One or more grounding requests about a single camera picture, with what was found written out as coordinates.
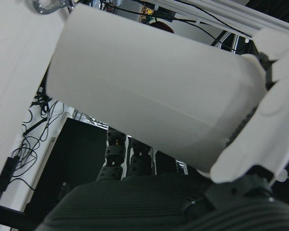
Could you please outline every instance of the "red object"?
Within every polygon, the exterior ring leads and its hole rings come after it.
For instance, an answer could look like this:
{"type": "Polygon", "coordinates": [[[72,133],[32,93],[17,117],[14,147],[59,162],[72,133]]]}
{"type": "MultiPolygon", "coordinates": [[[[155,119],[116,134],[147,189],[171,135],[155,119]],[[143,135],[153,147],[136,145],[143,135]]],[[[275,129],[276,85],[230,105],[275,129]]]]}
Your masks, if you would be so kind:
{"type": "Polygon", "coordinates": [[[151,23],[149,25],[156,27],[158,29],[161,29],[161,30],[166,30],[166,31],[174,34],[174,31],[166,23],[157,21],[157,22],[151,23]]]}

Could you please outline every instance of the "black cable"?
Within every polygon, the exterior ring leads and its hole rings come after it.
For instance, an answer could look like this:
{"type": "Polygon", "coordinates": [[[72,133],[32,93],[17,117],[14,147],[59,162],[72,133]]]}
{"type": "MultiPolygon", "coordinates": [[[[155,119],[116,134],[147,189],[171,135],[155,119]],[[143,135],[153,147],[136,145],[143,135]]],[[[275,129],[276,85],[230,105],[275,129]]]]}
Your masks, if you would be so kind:
{"type": "Polygon", "coordinates": [[[160,16],[160,15],[155,15],[155,14],[147,14],[147,13],[139,13],[139,12],[135,12],[135,11],[130,11],[130,10],[126,10],[120,7],[117,7],[115,5],[112,5],[108,2],[102,1],[102,3],[104,3],[105,5],[110,5],[111,7],[118,9],[120,11],[125,11],[128,13],[133,13],[133,14],[138,14],[138,15],[142,15],[142,16],[150,16],[150,17],[154,17],[154,18],[160,18],[160,19],[168,19],[168,20],[174,20],[174,21],[180,21],[180,22],[191,22],[191,23],[196,23],[197,20],[191,20],[191,19],[183,19],[183,18],[176,18],[176,17],[165,17],[165,16],[160,16]]]}
{"type": "Polygon", "coordinates": [[[202,30],[203,32],[205,32],[207,35],[209,35],[212,39],[214,39],[215,42],[218,42],[220,44],[222,44],[223,46],[225,46],[226,48],[230,49],[231,51],[236,51],[237,54],[243,54],[243,53],[240,53],[239,51],[231,48],[231,47],[228,47],[227,45],[225,45],[223,42],[219,41],[218,39],[216,39],[212,34],[210,34],[208,31],[206,31],[205,29],[195,25],[195,24],[192,24],[190,22],[196,22],[196,20],[189,20],[189,19],[180,19],[180,18],[175,18],[175,17],[161,17],[161,16],[158,16],[158,15],[154,15],[154,14],[146,14],[146,13],[138,13],[138,12],[134,12],[134,11],[130,11],[130,10],[126,10],[126,9],[123,9],[123,8],[120,8],[120,7],[117,7],[117,6],[113,6],[111,5],[112,7],[114,7],[115,9],[118,9],[118,10],[121,10],[121,11],[125,11],[125,12],[129,12],[129,13],[133,13],[133,14],[138,14],[138,15],[144,15],[144,16],[151,16],[151,17],[155,17],[155,18],[161,18],[161,19],[172,19],[172,20],[177,20],[177,21],[180,21],[180,22],[184,22],[184,23],[187,23],[191,26],[194,26],[194,27],[197,27],[199,28],[200,30],[202,30]]]}
{"type": "Polygon", "coordinates": [[[32,119],[33,119],[33,114],[32,114],[32,112],[30,111],[30,109],[28,109],[28,111],[30,112],[31,118],[30,118],[29,121],[24,122],[24,124],[28,124],[28,123],[30,123],[30,122],[32,121],[32,119]]]}
{"type": "Polygon", "coordinates": [[[210,33],[209,33],[208,31],[206,31],[205,29],[203,29],[203,28],[201,28],[201,27],[199,27],[199,26],[197,26],[197,25],[195,25],[195,24],[189,23],[189,22],[185,22],[185,23],[187,23],[187,24],[189,24],[189,25],[191,25],[191,26],[197,27],[198,29],[202,30],[204,33],[206,33],[206,34],[209,35],[212,39],[214,39],[215,42],[221,43],[224,47],[230,49],[231,51],[235,51],[237,54],[243,54],[243,53],[239,52],[239,51],[236,50],[236,49],[233,49],[233,48],[231,48],[231,47],[228,47],[228,46],[225,45],[223,42],[221,42],[221,41],[219,41],[218,39],[216,39],[212,34],[210,34],[210,33]]]}
{"type": "Polygon", "coordinates": [[[53,123],[57,118],[60,117],[60,115],[62,115],[64,113],[65,105],[63,104],[62,111],[59,114],[57,114],[55,116],[55,118],[53,118],[54,110],[55,110],[55,108],[56,108],[58,103],[59,103],[58,101],[55,101],[52,104],[52,106],[49,107],[48,112],[46,114],[47,117],[45,117],[45,119],[47,121],[47,124],[45,125],[45,128],[44,128],[43,132],[41,133],[40,137],[36,138],[36,137],[33,137],[33,136],[27,136],[28,132],[25,132],[24,139],[23,139],[23,141],[21,143],[21,146],[19,148],[15,149],[12,152],[12,157],[15,155],[15,153],[17,153],[16,156],[20,157],[19,165],[18,165],[19,167],[15,171],[23,168],[24,166],[26,166],[26,165],[28,165],[29,163],[32,162],[32,164],[24,172],[22,172],[21,174],[18,174],[18,175],[13,175],[13,177],[19,177],[19,176],[25,174],[36,163],[37,158],[38,158],[36,150],[40,147],[40,142],[41,141],[46,141],[47,140],[48,134],[49,134],[49,125],[51,123],[53,123]],[[36,143],[34,144],[33,147],[31,147],[30,141],[28,139],[35,139],[36,140],[36,143]]]}
{"type": "Polygon", "coordinates": [[[229,24],[225,23],[225,22],[222,21],[221,19],[219,19],[219,18],[217,18],[216,16],[214,16],[213,14],[211,14],[211,13],[205,11],[204,9],[200,8],[199,6],[196,6],[196,5],[194,5],[194,4],[191,4],[191,3],[188,3],[188,2],[185,2],[185,1],[181,1],[181,0],[174,0],[174,1],[177,1],[177,2],[183,3],[183,4],[185,4],[185,5],[193,6],[193,7],[195,7],[196,9],[202,11],[203,13],[206,13],[207,15],[213,17],[214,19],[216,19],[216,20],[219,21],[220,23],[224,24],[225,26],[227,26],[227,27],[229,27],[229,28],[231,28],[231,29],[233,29],[233,30],[235,30],[235,31],[237,31],[237,32],[239,32],[239,33],[241,33],[242,35],[246,35],[246,36],[248,36],[248,37],[251,38],[250,35],[244,33],[244,32],[241,31],[241,30],[238,30],[238,29],[234,28],[233,26],[230,26],[229,24]]]}
{"type": "Polygon", "coordinates": [[[21,179],[21,178],[15,178],[15,179],[11,180],[11,181],[9,182],[9,184],[12,183],[12,182],[15,181],[15,180],[21,180],[21,181],[24,182],[31,190],[35,191],[34,188],[32,188],[24,179],[21,179]]]}

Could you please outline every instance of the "electrical cable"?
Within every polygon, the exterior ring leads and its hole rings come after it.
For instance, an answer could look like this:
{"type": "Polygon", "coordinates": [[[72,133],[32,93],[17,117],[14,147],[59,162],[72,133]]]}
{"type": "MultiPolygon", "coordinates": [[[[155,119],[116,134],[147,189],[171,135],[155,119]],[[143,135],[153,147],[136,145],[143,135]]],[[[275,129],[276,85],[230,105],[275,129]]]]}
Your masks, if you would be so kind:
{"type": "Polygon", "coordinates": [[[22,179],[22,178],[15,178],[15,179],[11,180],[11,181],[9,182],[9,184],[11,184],[11,183],[12,183],[13,181],[15,181],[15,180],[21,180],[21,181],[24,182],[31,190],[35,191],[35,189],[32,188],[32,187],[27,183],[27,181],[25,181],[25,180],[22,179]]]}
{"type": "Polygon", "coordinates": [[[166,16],[161,16],[161,15],[155,15],[155,14],[139,13],[139,12],[130,11],[130,10],[126,10],[126,9],[117,7],[115,5],[110,4],[109,2],[102,1],[102,3],[104,3],[105,5],[109,5],[109,6],[115,8],[115,9],[118,9],[120,11],[125,11],[128,13],[138,14],[138,15],[142,15],[142,16],[150,16],[150,17],[154,17],[154,18],[168,19],[168,20],[174,20],[174,21],[180,21],[180,22],[191,22],[191,23],[197,22],[197,20],[192,20],[192,19],[183,19],[183,18],[176,18],[176,17],[166,17],[166,16]]]}
{"type": "Polygon", "coordinates": [[[202,30],[204,33],[206,33],[206,34],[209,35],[212,39],[214,39],[215,42],[218,42],[218,43],[222,44],[224,47],[230,49],[231,51],[235,51],[237,54],[243,54],[243,53],[239,52],[238,50],[233,49],[233,48],[225,45],[223,42],[221,42],[221,41],[219,41],[218,39],[216,39],[212,34],[210,34],[210,33],[209,33],[208,31],[206,31],[205,29],[203,29],[203,28],[201,28],[201,27],[199,27],[199,26],[197,26],[197,25],[195,25],[195,24],[189,23],[189,22],[185,22],[185,23],[187,23],[187,24],[189,24],[189,25],[191,25],[191,26],[197,27],[198,29],[202,30]]]}
{"type": "Polygon", "coordinates": [[[206,13],[207,15],[211,16],[212,18],[216,19],[217,21],[219,21],[220,23],[224,24],[225,26],[227,26],[227,27],[229,27],[229,28],[231,28],[231,29],[233,29],[233,30],[241,33],[242,35],[245,35],[245,36],[248,36],[249,38],[251,38],[250,35],[244,33],[243,31],[241,31],[241,30],[239,30],[239,29],[234,28],[233,26],[230,26],[229,24],[225,23],[225,22],[222,21],[221,19],[219,19],[219,18],[217,18],[216,16],[214,16],[213,14],[205,11],[204,9],[200,8],[199,6],[196,6],[196,5],[194,5],[194,4],[191,4],[191,3],[188,3],[188,2],[185,2],[185,1],[181,1],[181,0],[174,0],[174,1],[183,3],[183,4],[185,4],[185,5],[193,6],[193,7],[195,7],[196,9],[202,11],[203,13],[206,13]]]}
{"type": "Polygon", "coordinates": [[[63,103],[62,104],[63,105],[62,111],[60,113],[58,113],[57,115],[54,115],[54,110],[55,110],[56,106],[58,105],[58,103],[59,103],[58,101],[55,101],[51,105],[51,107],[48,107],[47,112],[45,114],[45,115],[47,115],[47,117],[43,117],[44,119],[46,119],[47,123],[46,123],[44,130],[42,131],[39,138],[36,138],[33,136],[28,136],[28,132],[23,133],[24,138],[23,138],[23,141],[21,143],[21,146],[12,152],[12,157],[13,156],[19,157],[19,164],[18,164],[18,167],[16,168],[15,171],[20,170],[21,168],[27,166],[30,163],[32,163],[32,164],[24,172],[22,172],[21,174],[13,175],[13,177],[19,177],[19,176],[25,174],[36,163],[37,158],[38,158],[36,150],[40,147],[40,142],[47,140],[48,134],[49,134],[49,125],[52,124],[57,118],[60,117],[60,115],[62,115],[64,113],[65,105],[63,103]],[[31,146],[31,140],[29,140],[29,139],[33,139],[36,141],[33,146],[31,146]]]}
{"type": "MultiPolygon", "coordinates": [[[[104,4],[108,4],[110,5],[110,3],[108,2],[105,2],[105,1],[102,1],[102,3],[104,4]]],[[[196,20],[189,20],[189,19],[179,19],[179,18],[175,18],[175,17],[160,17],[160,16],[157,16],[157,15],[154,15],[154,14],[146,14],[146,13],[138,13],[138,12],[134,12],[134,11],[130,11],[130,10],[126,10],[126,9],[123,9],[123,8],[120,8],[120,7],[117,7],[117,6],[114,6],[114,5],[110,5],[111,7],[114,7],[115,9],[118,9],[118,10],[121,10],[121,11],[125,11],[125,12],[129,12],[129,13],[133,13],[133,14],[138,14],[138,15],[143,15],[143,16],[151,16],[151,17],[155,17],[155,18],[160,18],[160,19],[172,19],[172,20],[177,20],[177,21],[180,21],[180,22],[184,22],[184,23],[187,23],[191,26],[194,26],[194,27],[197,27],[198,29],[202,30],[204,33],[206,33],[207,35],[209,35],[212,39],[214,39],[215,42],[218,42],[220,44],[222,44],[223,46],[225,46],[226,48],[230,49],[231,51],[235,51],[237,54],[243,54],[243,53],[240,53],[238,50],[235,50],[227,45],[225,45],[223,42],[219,41],[217,38],[215,38],[212,34],[210,34],[208,31],[206,31],[205,29],[195,25],[195,24],[192,24],[191,22],[196,22],[196,20]]]]}

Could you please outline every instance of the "white cylindrical object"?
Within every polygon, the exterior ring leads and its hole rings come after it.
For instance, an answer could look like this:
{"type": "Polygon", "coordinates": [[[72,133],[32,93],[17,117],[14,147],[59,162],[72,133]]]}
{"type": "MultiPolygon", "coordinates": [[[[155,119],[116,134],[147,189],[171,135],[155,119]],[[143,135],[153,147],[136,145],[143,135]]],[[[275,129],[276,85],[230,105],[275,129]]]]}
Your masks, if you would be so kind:
{"type": "Polygon", "coordinates": [[[253,59],[80,5],[47,83],[52,97],[204,172],[266,93],[253,59]]]}

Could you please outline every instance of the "metal hook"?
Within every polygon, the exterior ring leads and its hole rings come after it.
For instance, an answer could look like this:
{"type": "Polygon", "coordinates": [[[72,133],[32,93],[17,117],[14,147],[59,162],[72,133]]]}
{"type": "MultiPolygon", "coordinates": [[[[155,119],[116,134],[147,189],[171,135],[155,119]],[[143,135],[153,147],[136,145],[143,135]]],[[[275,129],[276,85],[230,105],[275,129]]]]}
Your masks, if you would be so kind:
{"type": "Polygon", "coordinates": [[[43,6],[40,0],[33,0],[33,7],[39,14],[50,14],[66,6],[68,6],[67,0],[52,0],[47,6],[43,6]]]}

